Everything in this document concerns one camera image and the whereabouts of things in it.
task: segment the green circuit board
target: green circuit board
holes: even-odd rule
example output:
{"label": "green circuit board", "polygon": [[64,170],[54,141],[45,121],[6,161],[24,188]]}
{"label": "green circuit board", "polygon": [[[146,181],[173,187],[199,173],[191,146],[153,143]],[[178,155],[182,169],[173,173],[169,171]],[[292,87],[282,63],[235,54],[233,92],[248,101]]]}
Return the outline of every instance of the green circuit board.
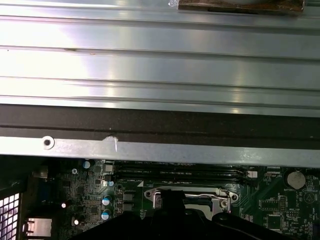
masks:
{"label": "green circuit board", "polygon": [[[94,166],[86,169],[83,168],[83,160],[61,161],[60,164],[63,171],[54,179],[57,185],[55,196],[59,200],[71,199],[73,205],[66,208],[61,216],[56,233],[59,240],[66,240],[103,223],[103,214],[108,214],[108,219],[111,219],[124,211],[132,211],[143,218],[153,208],[153,202],[146,198],[145,191],[159,186],[222,188],[238,194],[238,201],[231,205],[231,214],[285,235],[305,240],[318,239],[320,175],[316,169],[246,166],[249,182],[215,183],[146,177],[113,180],[115,162],[105,160],[95,160]],[[183,167],[192,170],[196,165]],[[288,184],[290,173],[302,173],[305,182],[298,181],[297,184],[301,185],[299,189]],[[103,205],[102,200],[106,196],[109,202]],[[85,221],[77,226],[72,225],[75,213],[85,216]]]}

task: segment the capacitor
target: capacitor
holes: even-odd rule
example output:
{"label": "capacitor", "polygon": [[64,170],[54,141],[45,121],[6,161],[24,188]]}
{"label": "capacitor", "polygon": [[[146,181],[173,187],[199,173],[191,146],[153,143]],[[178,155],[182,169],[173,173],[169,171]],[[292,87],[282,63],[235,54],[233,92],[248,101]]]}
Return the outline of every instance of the capacitor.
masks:
{"label": "capacitor", "polygon": [[91,167],[90,161],[88,161],[88,160],[84,161],[84,162],[82,163],[82,167],[83,167],[84,169],[89,169],[89,168]]}
{"label": "capacitor", "polygon": [[287,176],[286,181],[292,188],[299,190],[305,186],[306,177],[300,171],[293,171]]}
{"label": "capacitor", "polygon": [[102,198],[102,205],[108,206],[111,202],[111,196],[107,195]]}
{"label": "capacitor", "polygon": [[71,200],[71,199],[69,199],[69,200],[64,201],[63,203],[61,203],[61,207],[62,207],[63,209],[66,209],[67,207],[69,207],[69,206],[71,206],[71,205],[72,205],[72,200]]}
{"label": "capacitor", "polygon": [[101,213],[101,219],[104,220],[104,221],[106,221],[106,220],[110,219],[110,217],[111,217],[110,215],[111,215],[111,212],[110,212],[109,209],[104,210],[104,211]]}
{"label": "capacitor", "polygon": [[79,224],[83,224],[85,222],[85,216],[84,215],[79,215],[79,216],[74,216],[72,218],[73,224],[75,226],[79,225]]}

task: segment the circuit board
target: circuit board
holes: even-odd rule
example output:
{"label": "circuit board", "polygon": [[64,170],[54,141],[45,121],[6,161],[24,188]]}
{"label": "circuit board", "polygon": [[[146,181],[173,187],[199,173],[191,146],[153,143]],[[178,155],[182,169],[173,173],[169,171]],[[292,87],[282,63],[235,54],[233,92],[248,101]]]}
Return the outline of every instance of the circuit board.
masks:
{"label": "circuit board", "polygon": [[[231,214],[284,235],[306,240],[318,239],[320,172],[316,169],[228,166],[225,180],[218,181],[213,175],[205,179],[198,177],[193,172],[198,168],[196,164],[168,166],[168,163],[121,162],[117,168],[118,163],[83,159],[56,161],[55,164],[60,165],[59,171],[56,170],[58,173],[46,182],[56,185],[52,188],[55,191],[52,201],[71,201],[72,204],[60,216],[55,239],[69,239],[125,211],[143,218],[154,207],[145,192],[160,186],[208,187],[231,191],[238,195],[238,200],[230,206]],[[175,170],[178,169],[178,179],[172,177],[170,172],[164,174],[163,170],[161,174],[166,176],[164,179],[158,174],[151,174],[158,168],[173,166]],[[82,216],[84,220],[80,224],[73,224],[75,215]]]}

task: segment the sheet metal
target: sheet metal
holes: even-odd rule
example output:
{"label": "sheet metal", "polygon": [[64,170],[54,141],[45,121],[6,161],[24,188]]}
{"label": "sheet metal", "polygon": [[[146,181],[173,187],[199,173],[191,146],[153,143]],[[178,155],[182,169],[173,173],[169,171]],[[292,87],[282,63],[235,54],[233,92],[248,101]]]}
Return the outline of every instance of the sheet metal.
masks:
{"label": "sheet metal", "polygon": [[320,168],[320,150],[274,149],[121,142],[108,137],[102,141],[54,139],[47,149],[44,138],[0,136],[0,154],[60,158],[91,158],[169,163],[290,166]]}
{"label": "sheet metal", "polygon": [[320,116],[320,7],[300,17],[168,0],[0,0],[0,103]]}

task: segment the motherboard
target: motherboard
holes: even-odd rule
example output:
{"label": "motherboard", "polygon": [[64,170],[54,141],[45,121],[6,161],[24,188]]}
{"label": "motherboard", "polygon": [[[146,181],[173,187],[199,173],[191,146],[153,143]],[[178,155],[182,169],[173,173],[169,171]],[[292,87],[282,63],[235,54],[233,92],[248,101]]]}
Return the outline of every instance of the motherboard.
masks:
{"label": "motherboard", "polygon": [[67,240],[124,212],[161,208],[161,190],[184,191],[185,207],[211,220],[229,212],[299,239],[320,234],[319,177],[311,168],[54,160],[42,189],[61,206],[53,239]]}

